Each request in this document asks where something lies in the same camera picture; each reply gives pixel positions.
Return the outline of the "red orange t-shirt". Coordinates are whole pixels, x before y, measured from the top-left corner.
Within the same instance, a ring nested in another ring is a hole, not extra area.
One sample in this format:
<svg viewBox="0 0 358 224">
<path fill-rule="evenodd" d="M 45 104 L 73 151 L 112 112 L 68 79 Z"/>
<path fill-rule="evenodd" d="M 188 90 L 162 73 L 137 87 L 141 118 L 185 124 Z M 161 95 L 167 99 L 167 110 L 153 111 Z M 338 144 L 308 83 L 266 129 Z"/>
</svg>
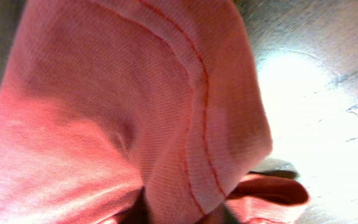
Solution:
<svg viewBox="0 0 358 224">
<path fill-rule="evenodd" d="M 28 1 L 0 88 L 0 223 L 293 223 L 232 1 Z"/>
</svg>

